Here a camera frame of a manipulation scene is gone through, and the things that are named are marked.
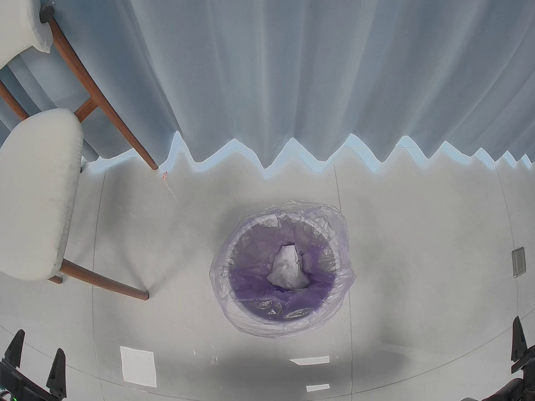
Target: trash inside bin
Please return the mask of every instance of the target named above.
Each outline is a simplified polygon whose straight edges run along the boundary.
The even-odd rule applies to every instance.
[[[210,279],[240,331],[282,338],[319,327],[355,279],[345,218],[330,205],[306,202],[251,214],[219,249]]]

